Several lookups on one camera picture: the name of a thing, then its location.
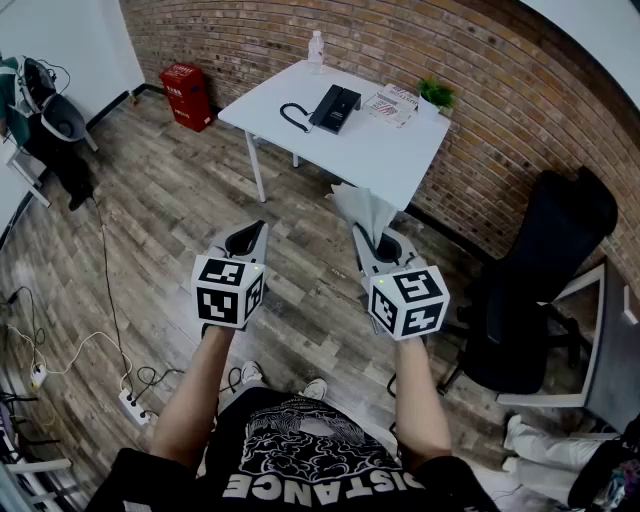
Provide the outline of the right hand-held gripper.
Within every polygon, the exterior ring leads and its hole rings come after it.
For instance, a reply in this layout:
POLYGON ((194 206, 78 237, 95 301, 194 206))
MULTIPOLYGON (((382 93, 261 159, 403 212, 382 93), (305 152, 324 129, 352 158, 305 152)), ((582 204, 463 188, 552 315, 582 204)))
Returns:
POLYGON ((362 284, 374 325, 396 341, 438 331, 449 306, 449 291, 439 268, 427 266, 411 241, 394 230, 385 230, 375 246, 367 232, 354 224, 352 238, 359 268, 372 274, 364 276, 362 284))

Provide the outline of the person's grey trousers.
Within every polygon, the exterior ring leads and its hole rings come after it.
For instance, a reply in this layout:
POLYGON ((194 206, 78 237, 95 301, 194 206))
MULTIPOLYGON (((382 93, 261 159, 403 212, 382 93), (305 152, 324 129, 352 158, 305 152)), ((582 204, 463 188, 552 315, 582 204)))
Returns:
POLYGON ((268 386, 263 381, 249 381, 243 385, 238 391, 232 393, 229 397, 223 398, 217 410, 217 415, 221 415, 232 403, 241 398, 246 392, 253 389, 267 389, 268 386))

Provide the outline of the person's left forearm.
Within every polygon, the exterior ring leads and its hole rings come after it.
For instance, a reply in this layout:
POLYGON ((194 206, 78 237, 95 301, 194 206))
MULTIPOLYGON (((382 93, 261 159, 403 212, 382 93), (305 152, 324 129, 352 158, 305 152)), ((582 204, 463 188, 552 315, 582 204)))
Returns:
POLYGON ((181 382, 160 414, 150 453, 198 469, 214 418, 220 383, 235 331, 205 330, 181 382))

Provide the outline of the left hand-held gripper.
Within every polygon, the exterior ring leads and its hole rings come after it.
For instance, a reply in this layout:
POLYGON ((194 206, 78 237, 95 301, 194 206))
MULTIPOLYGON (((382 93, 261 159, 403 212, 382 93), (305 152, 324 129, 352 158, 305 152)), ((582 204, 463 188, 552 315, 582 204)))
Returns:
POLYGON ((244 222, 218 232, 196 257, 192 301, 202 326, 246 329, 264 298, 268 239, 265 221, 244 222))

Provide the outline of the grey cloth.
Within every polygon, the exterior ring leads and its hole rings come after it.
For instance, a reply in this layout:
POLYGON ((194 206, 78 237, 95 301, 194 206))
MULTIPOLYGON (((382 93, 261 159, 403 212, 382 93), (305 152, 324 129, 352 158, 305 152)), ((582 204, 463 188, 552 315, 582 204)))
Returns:
POLYGON ((341 183, 331 186, 327 195, 346 223, 352 227, 358 224, 378 248, 383 231, 395 218, 398 210, 386 200, 372 194, 368 188, 354 187, 341 183))

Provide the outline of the clear plastic water bottle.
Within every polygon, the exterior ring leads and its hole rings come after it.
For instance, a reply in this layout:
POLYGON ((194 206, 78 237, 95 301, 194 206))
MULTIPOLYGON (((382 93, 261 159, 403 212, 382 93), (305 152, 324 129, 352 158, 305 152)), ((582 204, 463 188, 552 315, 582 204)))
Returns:
POLYGON ((324 62, 324 40, 320 30, 314 30, 308 43, 307 63, 313 74, 321 74, 324 62))

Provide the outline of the green plant in white pot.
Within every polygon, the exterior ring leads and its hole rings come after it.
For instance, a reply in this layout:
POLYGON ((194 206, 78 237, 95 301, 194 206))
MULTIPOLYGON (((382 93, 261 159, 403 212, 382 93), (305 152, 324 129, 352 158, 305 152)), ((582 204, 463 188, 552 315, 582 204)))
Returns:
POLYGON ((435 79, 423 78, 418 82, 418 113, 425 119, 436 119, 443 109, 450 109, 454 103, 454 92, 435 79))

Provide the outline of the person's right forearm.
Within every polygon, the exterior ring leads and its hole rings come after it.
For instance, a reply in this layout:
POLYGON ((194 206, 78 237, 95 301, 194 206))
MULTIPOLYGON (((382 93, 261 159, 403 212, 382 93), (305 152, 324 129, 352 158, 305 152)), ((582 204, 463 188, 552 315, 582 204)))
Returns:
POLYGON ((395 345, 396 436, 403 466, 415 471, 426 461, 452 454, 448 421, 421 338, 395 345))

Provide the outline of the red box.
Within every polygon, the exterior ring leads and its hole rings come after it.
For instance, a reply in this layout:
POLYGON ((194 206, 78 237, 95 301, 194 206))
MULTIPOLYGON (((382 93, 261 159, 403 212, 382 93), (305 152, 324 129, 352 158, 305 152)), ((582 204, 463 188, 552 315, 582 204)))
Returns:
POLYGON ((160 74, 175 120, 193 131, 212 121, 203 74, 197 67, 175 63, 160 74))

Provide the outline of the black box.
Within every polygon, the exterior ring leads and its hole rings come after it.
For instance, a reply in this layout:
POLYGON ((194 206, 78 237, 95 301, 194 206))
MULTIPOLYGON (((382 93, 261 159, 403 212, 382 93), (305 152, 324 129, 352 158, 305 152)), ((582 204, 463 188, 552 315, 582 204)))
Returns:
POLYGON ((360 108, 361 94, 353 90, 343 88, 343 91, 335 101, 333 108, 318 126, 337 135, 345 125, 351 113, 353 111, 359 111, 360 108))

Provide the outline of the black office chair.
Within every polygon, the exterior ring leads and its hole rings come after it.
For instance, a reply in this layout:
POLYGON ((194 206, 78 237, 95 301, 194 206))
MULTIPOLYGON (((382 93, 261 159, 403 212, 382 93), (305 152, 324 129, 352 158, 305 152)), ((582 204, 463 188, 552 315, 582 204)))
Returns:
POLYGON ((574 179, 543 171, 510 250, 465 288, 471 303, 458 308, 459 323, 442 325, 465 347, 438 392, 446 394, 466 375, 498 393, 534 394, 553 348, 567 349, 568 364, 576 367, 586 341, 577 321, 551 304, 614 231, 617 218, 613 194, 587 167, 574 179))

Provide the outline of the white power strip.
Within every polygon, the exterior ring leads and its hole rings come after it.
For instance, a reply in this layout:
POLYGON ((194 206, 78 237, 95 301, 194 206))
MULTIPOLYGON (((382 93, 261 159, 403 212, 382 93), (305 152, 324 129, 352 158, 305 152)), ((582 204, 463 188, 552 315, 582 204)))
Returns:
POLYGON ((126 416, 136 425, 142 427, 149 423, 149 414, 138 404, 128 389, 121 390, 119 400, 126 416))

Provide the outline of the person's black printed t-shirt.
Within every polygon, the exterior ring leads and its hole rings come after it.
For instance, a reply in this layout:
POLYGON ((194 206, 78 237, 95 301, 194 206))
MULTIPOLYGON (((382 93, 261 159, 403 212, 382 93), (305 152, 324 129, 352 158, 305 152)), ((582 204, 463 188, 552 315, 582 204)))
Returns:
POLYGON ((251 388, 219 416, 198 477, 122 449, 86 512, 499 512, 470 466, 403 469, 360 426, 300 395, 251 388))

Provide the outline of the white flag print book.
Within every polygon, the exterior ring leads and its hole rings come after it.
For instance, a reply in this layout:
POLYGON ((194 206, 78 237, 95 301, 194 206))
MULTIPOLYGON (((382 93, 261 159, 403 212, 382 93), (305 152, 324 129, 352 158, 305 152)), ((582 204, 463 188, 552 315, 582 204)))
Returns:
POLYGON ((394 128, 402 128, 417 107, 416 95, 399 86, 387 84, 365 102, 363 111, 394 128))

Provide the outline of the grey desk with white frame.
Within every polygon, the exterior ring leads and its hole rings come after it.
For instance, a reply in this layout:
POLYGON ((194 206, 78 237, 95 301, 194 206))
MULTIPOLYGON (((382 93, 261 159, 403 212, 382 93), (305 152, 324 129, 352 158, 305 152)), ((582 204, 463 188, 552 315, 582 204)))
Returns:
POLYGON ((640 302, 617 268, 605 259, 574 278, 563 299, 598 284, 598 307, 588 368, 574 394, 499 394, 505 406, 583 408, 622 433, 640 415, 640 302))

